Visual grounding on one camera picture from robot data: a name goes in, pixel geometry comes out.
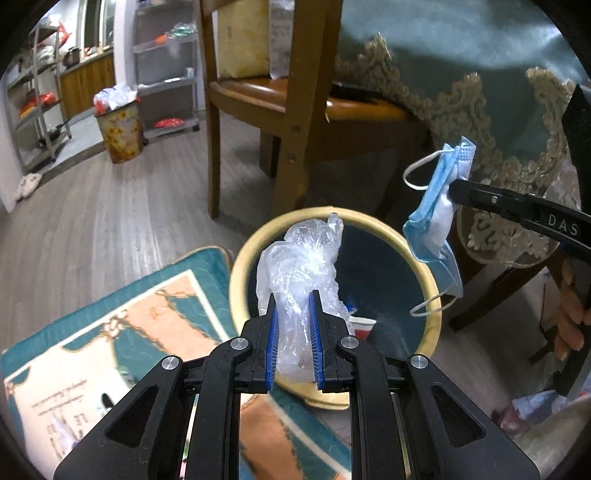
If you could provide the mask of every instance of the clear plastic bag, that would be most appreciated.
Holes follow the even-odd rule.
[[[189,35],[197,34],[197,24],[195,22],[185,23],[179,22],[172,29],[167,31],[165,35],[168,38],[183,38]]]
[[[314,381],[308,307],[312,290],[320,292],[323,310],[344,319],[354,335],[335,280],[342,234],[343,221],[331,213],[327,222],[310,219],[296,223],[285,240],[274,242],[261,254],[256,271],[259,312],[266,313],[273,293],[279,323],[277,371],[292,382]]]

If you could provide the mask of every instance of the trash can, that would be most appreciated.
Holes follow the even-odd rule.
[[[131,160],[144,149],[144,129],[137,101],[95,117],[113,163]]]
[[[336,212],[345,224],[337,257],[339,298],[356,308],[355,316],[377,320],[367,341],[383,355],[406,359],[412,353],[431,356],[441,330],[441,313],[411,317],[409,311],[439,292],[429,268],[417,261],[402,235],[379,220],[353,210],[317,207],[281,215],[257,230],[236,257],[230,277],[230,313],[238,332],[258,316],[256,268],[261,252],[283,239],[294,223],[309,218],[326,220]],[[440,307],[432,301],[428,310]],[[349,406],[349,394],[323,394],[314,383],[291,383],[277,375],[277,383],[319,408]]]

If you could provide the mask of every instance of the floor mat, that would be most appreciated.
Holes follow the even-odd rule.
[[[228,258],[201,249],[52,323],[0,358],[27,454],[46,478],[68,451],[162,357],[207,355],[236,335]],[[241,479],[350,478],[350,450],[278,387],[246,398]]]

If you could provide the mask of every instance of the slipper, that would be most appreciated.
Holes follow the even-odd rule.
[[[27,177],[23,177],[21,178],[21,181],[18,183],[18,187],[17,187],[17,194],[15,196],[15,200],[18,202],[19,200],[22,199],[22,190],[25,187],[25,184],[27,183]]]
[[[29,198],[41,182],[41,174],[30,173],[24,177],[25,183],[22,187],[22,197]]]

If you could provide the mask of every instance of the red item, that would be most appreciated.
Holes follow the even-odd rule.
[[[156,43],[156,45],[163,45],[167,42],[167,40],[168,37],[166,35],[159,35],[154,39],[154,43]]]
[[[95,100],[95,114],[102,115],[106,111],[107,106],[101,100]]]
[[[180,118],[164,118],[160,122],[156,122],[154,128],[180,127],[183,124],[184,120],[181,120]]]
[[[66,31],[66,28],[64,27],[64,24],[60,22],[59,27],[57,27],[57,34],[60,38],[59,42],[60,42],[60,46],[59,48],[62,48],[66,42],[68,41],[68,38],[70,38],[70,33],[68,33]]]
[[[375,320],[372,319],[365,319],[362,317],[354,317],[351,316],[349,318],[351,321],[351,325],[355,329],[355,336],[361,338],[362,340],[367,340],[367,337],[371,333],[372,328],[374,328]]]
[[[43,93],[39,95],[39,101],[41,102],[41,106],[51,106],[57,102],[56,94],[55,93]],[[25,116],[29,111],[37,105],[36,98],[33,96],[28,100],[25,105],[21,108],[21,118]]]

